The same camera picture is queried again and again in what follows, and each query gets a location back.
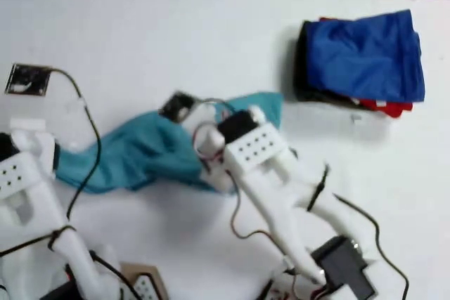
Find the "electrical cable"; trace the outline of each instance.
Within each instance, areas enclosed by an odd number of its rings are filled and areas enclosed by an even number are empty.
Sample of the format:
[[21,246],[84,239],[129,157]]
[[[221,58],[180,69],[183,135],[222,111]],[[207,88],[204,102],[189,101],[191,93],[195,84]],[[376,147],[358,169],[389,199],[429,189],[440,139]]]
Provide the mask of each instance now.
[[394,265],[394,263],[392,263],[388,257],[386,256],[386,254],[384,253],[383,249],[381,248],[381,244],[380,244],[380,225],[378,224],[378,222],[366,211],[364,211],[362,208],[356,206],[355,204],[349,202],[348,200],[346,200],[343,197],[340,197],[339,195],[336,195],[336,198],[343,204],[347,205],[350,209],[353,209],[354,211],[358,212],[359,214],[361,214],[362,216],[364,216],[367,220],[369,220],[373,226],[375,227],[375,243],[377,246],[378,251],[380,252],[381,257],[383,258],[383,260],[392,267],[392,269],[394,269],[404,280],[405,280],[405,288],[403,291],[403,297],[401,298],[401,300],[406,300],[406,297],[408,295],[408,290],[409,290],[409,280],[408,277],[405,275],[405,273],[403,273],[400,268],[398,268],[396,265]]
[[313,292],[311,293],[311,296],[309,297],[309,300],[315,300],[318,296],[320,296],[320,295],[321,295],[322,293],[324,293],[326,290],[327,290],[326,285],[323,286],[323,287],[321,287],[321,288],[319,288],[319,289],[316,289],[315,291],[313,291]]
[[332,292],[330,290],[326,289],[324,292],[317,294],[317,296],[315,298],[313,298],[312,300],[320,300],[323,297],[330,295],[330,294],[332,294]]
[[10,249],[6,249],[5,251],[1,251],[0,252],[0,258],[3,258],[4,256],[6,256],[8,254],[11,254],[13,252],[16,252],[16,251],[18,251],[20,249],[23,249],[23,248],[25,248],[27,246],[30,246],[30,245],[36,244],[38,242],[41,242],[42,240],[50,239],[52,235],[53,235],[53,233],[48,234],[48,235],[42,235],[41,237],[28,240],[27,242],[24,242],[24,243],[19,244],[17,246],[11,247]]
[[297,274],[294,274],[293,279],[292,279],[292,285],[290,287],[290,292],[292,293],[292,295],[297,299],[297,300],[302,300],[298,295],[297,292],[295,291],[295,283],[297,282]]
[[86,177],[84,178],[84,180],[81,182],[81,184],[79,185],[77,192],[74,194],[72,200],[69,203],[69,207],[67,208],[67,219],[70,219],[70,215],[72,213],[72,209],[75,205],[75,202],[77,201],[79,195],[81,194],[81,192],[83,191],[83,189],[86,187],[86,184],[89,182],[89,179],[91,179],[92,175],[94,174],[95,170],[97,169],[99,163],[100,163],[100,158],[101,158],[101,138],[100,138],[100,134],[98,133],[96,124],[94,122],[94,120],[92,119],[91,113],[87,107],[86,101],[82,95],[82,92],[80,91],[77,82],[75,81],[75,79],[70,76],[66,71],[64,70],[60,70],[58,68],[52,68],[49,67],[49,70],[51,72],[56,72],[59,74],[64,75],[69,81],[70,83],[73,85],[73,88],[75,89],[75,91],[77,92],[77,95],[79,98],[81,98],[84,101],[84,111],[86,112],[86,116],[91,124],[92,130],[95,133],[96,136],[96,141],[97,141],[97,156],[96,156],[96,160],[94,162],[94,164],[92,165],[91,170],[88,172],[88,174],[86,175]]
[[138,300],[143,300],[142,297],[136,292],[133,285],[125,278],[121,272],[119,272],[116,268],[114,268],[111,264],[104,261],[102,258],[100,258],[96,252],[90,251],[92,260],[96,261],[97,263],[101,264],[103,267],[107,268],[110,272],[114,273],[130,290],[130,292],[133,294],[133,296]]
[[236,180],[234,179],[234,177],[233,177],[233,175],[231,175],[231,173],[230,173],[230,171],[226,171],[226,173],[230,176],[230,178],[231,178],[231,180],[233,181],[233,184],[234,184],[234,188],[235,188],[235,191],[236,191],[236,194],[237,194],[237,198],[238,198],[238,201],[237,201],[237,203],[236,203],[236,208],[234,209],[234,211],[233,211],[233,214],[231,215],[231,220],[230,220],[230,227],[231,227],[231,232],[233,232],[233,234],[237,237],[237,238],[239,238],[239,239],[241,239],[241,240],[246,240],[246,239],[248,239],[248,238],[250,238],[250,237],[252,237],[253,235],[256,235],[256,234],[261,234],[261,235],[265,235],[266,237],[268,237],[269,238],[269,240],[280,250],[280,252],[282,253],[282,255],[284,255],[285,256],[285,253],[283,252],[283,250],[281,249],[281,247],[275,242],[275,240],[272,238],[272,236],[268,233],[268,232],[266,232],[266,231],[264,231],[264,230],[255,230],[255,231],[253,231],[253,232],[251,232],[251,233],[249,233],[249,234],[247,234],[247,235],[241,235],[237,230],[236,230],[236,227],[235,227],[235,220],[236,220],[236,216],[238,215],[238,212],[239,212],[239,209],[240,209],[240,204],[241,204],[241,195],[240,195],[240,191],[239,191],[239,188],[238,188],[238,185],[237,185],[237,183],[236,183]]
[[197,128],[195,128],[195,131],[193,132],[193,135],[192,135],[192,147],[194,148],[195,153],[197,154],[197,156],[198,156],[200,159],[203,159],[203,160],[205,160],[205,161],[210,162],[210,161],[214,161],[214,160],[216,160],[217,158],[219,158],[219,157],[220,157],[220,154],[222,154],[222,150],[217,151],[217,152],[216,152],[213,156],[211,156],[211,157],[208,157],[208,156],[202,154],[202,153],[198,150],[197,143],[196,143],[196,141],[197,141],[197,136],[198,136],[198,132],[199,132],[199,130],[200,130],[201,128],[204,128],[204,127],[206,127],[206,126],[216,127],[217,124],[216,124],[215,122],[202,122],[202,123],[200,123],[200,124],[197,126]]
[[309,204],[307,207],[308,212],[310,212],[312,210],[314,204],[316,204],[317,198],[319,198],[319,195],[322,193],[323,189],[325,189],[326,178],[328,176],[329,171],[330,171],[330,166],[328,164],[325,164],[325,170],[323,171],[322,179],[319,182],[319,184],[317,184],[316,191],[314,191],[314,194],[313,194],[311,200],[309,201]]
[[5,251],[0,252],[0,258],[3,258],[4,256],[11,254],[13,252],[19,251],[20,249],[23,249],[25,247],[31,246],[33,244],[36,244],[38,242],[41,242],[42,240],[50,239],[48,248],[53,251],[53,243],[60,237],[60,235],[66,231],[66,230],[75,230],[72,226],[66,225],[60,228],[59,230],[54,230],[52,233],[49,233],[48,235],[42,235],[41,237],[37,237],[31,240],[28,240],[27,242],[24,242],[22,244],[19,244],[17,246],[11,247],[10,249],[6,249]]
[[220,103],[221,105],[228,108],[228,110],[230,110],[232,113],[236,112],[236,109],[229,102],[221,98],[203,98],[200,99],[200,103]]

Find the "fabric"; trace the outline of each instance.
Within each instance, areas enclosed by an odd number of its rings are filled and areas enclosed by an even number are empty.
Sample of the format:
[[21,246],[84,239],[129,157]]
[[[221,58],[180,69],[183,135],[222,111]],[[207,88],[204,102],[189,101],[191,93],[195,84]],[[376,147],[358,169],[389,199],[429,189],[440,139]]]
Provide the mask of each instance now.
[[[281,123],[283,97],[277,93],[256,93],[230,100],[237,110],[259,105],[276,127]],[[218,119],[222,105],[217,104]],[[102,137],[100,164],[86,185],[90,193],[106,193],[116,188],[137,190],[157,178],[210,188],[199,178],[202,164],[192,140],[179,125],[149,112],[126,122]],[[77,188],[95,161],[93,144],[79,153],[60,151],[56,177]]]
[[375,100],[358,100],[361,105],[364,107],[370,108],[375,111],[384,112],[390,117],[399,118],[403,111],[412,111],[413,104],[412,103],[396,103],[396,102],[386,102],[383,105],[380,105]]
[[350,98],[397,103],[425,98],[411,12],[307,25],[308,82]]

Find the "stack of folded clothes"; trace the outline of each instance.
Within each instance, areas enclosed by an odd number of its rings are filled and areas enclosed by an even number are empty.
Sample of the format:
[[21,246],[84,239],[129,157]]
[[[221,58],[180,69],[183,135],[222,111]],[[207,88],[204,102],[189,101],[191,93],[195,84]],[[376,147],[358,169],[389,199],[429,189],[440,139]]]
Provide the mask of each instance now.
[[359,20],[305,22],[294,88],[315,100],[400,117],[423,102],[420,41],[410,11]]

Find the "black wire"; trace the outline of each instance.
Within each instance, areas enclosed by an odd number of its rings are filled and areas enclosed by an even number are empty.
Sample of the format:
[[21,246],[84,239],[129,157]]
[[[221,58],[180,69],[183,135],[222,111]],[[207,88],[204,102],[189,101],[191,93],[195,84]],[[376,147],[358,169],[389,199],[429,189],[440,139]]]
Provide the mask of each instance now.
[[41,242],[42,240],[46,240],[46,239],[50,239],[48,248],[51,251],[53,251],[54,242],[63,234],[64,231],[69,230],[69,229],[76,231],[75,228],[73,228],[70,225],[63,226],[59,230],[55,230],[52,233],[49,233],[48,235],[42,235],[41,237],[28,240],[27,242],[23,242],[22,244],[19,244],[17,246],[11,247],[10,249],[0,252],[0,258],[3,258],[4,256],[7,256],[8,254],[11,254],[20,249],[23,249],[27,246],[31,246],[33,244],[36,244],[36,243]]
[[114,273],[130,290],[130,292],[133,294],[133,296],[138,299],[142,300],[141,296],[136,292],[134,287],[131,285],[131,283],[125,278],[121,272],[119,272],[117,269],[115,269],[113,266],[111,266],[109,263],[104,261],[102,258],[100,258],[96,252],[90,251],[91,257],[94,261],[98,262],[99,264],[106,267],[108,270],[110,270],[112,273]]
[[34,238],[34,239],[31,239],[31,240],[28,240],[27,242],[19,244],[17,246],[11,247],[10,249],[7,249],[5,251],[0,252],[0,258],[3,258],[4,256],[6,256],[8,254],[11,254],[13,252],[16,252],[19,249],[23,249],[23,248],[25,248],[27,246],[30,246],[30,245],[36,244],[38,242],[41,242],[42,240],[50,239],[52,236],[53,236],[53,233],[50,233],[48,235],[42,235],[41,237]]
[[308,212],[310,212],[312,210],[314,204],[316,204],[317,198],[319,198],[319,195],[322,193],[323,189],[325,189],[326,178],[328,177],[329,171],[330,171],[330,166],[328,164],[325,164],[325,170],[323,171],[322,179],[319,182],[319,184],[317,184],[316,191],[314,191],[311,201],[309,201],[309,204],[307,207]]
[[[67,77],[67,79],[70,81],[70,83],[73,85],[73,88],[77,92],[78,97],[82,98],[84,100],[82,92],[79,90],[77,82],[75,82],[75,79],[73,77],[71,77],[66,71],[60,70],[58,68],[49,68],[49,70],[51,72],[60,73],[60,74],[64,75],[65,77]],[[100,134],[98,133],[96,124],[95,124],[94,120],[92,119],[91,113],[90,113],[90,111],[89,111],[89,109],[88,109],[88,107],[86,105],[86,102],[84,102],[84,111],[86,112],[86,116],[87,116],[89,122],[91,123],[92,130],[94,130],[94,133],[96,134],[97,156],[96,156],[96,160],[95,160],[94,164],[92,165],[91,170],[86,175],[86,177],[84,178],[82,183],[79,185],[79,187],[77,189],[77,192],[74,194],[72,200],[69,203],[69,207],[67,208],[67,213],[66,213],[67,219],[70,219],[70,215],[72,213],[72,209],[73,209],[73,207],[75,205],[75,202],[77,201],[80,193],[82,193],[83,189],[86,187],[86,184],[89,182],[89,179],[91,179],[92,175],[94,174],[95,170],[97,169],[98,164],[100,163],[100,158],[101,158],[101,138],[100,138]]]
[[361,209],[360,207],[356,206],[355,204],[349,202],[348,200],[346,200],[343,197],[340,197],[339,195],[336,195],[336,198],[343,204],[347,205],[349,208],[353,209],[354,211],[358,212],[359,214],[361,214],[362,216],[366,217],[372,224],[373,226],[375,226],[375,243],[377,245],[377,249],[380,252],[381,257],[384,259],[384,261],[386,261],[386,263],[391,266],[398,274],[400,274],[400,276],[405,280],[405,289],[403,291],[403,297],[401,298],[401,300],[406,300],[406,296],[408,295],[408,290],[409,290],[409,280],[408,277],[405,275],[405,273],[403,273],[400,268],[396,267],[394,265],[394,263],[392,263],[387,257],[386,254],[384,253],[383,249],[381,248],[380,245],[380,225],[378,224],[378,222],[370,215],[368,214],[366,211],[364,211],[363,209]]

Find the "robotic arm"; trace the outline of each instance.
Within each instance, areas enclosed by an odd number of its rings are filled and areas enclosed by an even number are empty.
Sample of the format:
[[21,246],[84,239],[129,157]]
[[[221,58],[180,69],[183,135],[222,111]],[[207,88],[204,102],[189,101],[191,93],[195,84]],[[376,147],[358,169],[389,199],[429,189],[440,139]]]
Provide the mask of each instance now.
[[[30,120],[15,121],[10,136],[0,135],[3,296],[7,300],[47,299],[44,296],[51,290],[69,282],[68,266],[83,299],[118,299],[118,280],[98,269],[53,191],[57,147],[53,136],[37,125]],[[34,238],[43,239],[11,249]],[[118,266],[111,249],[103,248],[100,254]]]
[[[204,105],[192,108],[181,122],[190,126],[186,130],[205,164],[203,178],[222,192],[233,191],[234,185],[245,192],[295,274],[325,285],[332,300],[396,299],[379,282],[385,264],[363,258],[358,244],[363,235],[352,226],[347,206],[324,188],[328,166],[319,175],[312,173],[257,106],[234,112],[218,124],[209,114],[207,123],[196,124],[209,126],[199,136],[191,125],[205,114]],[[314,251],[306,247],[298,208],[328,222],[338,236]]]

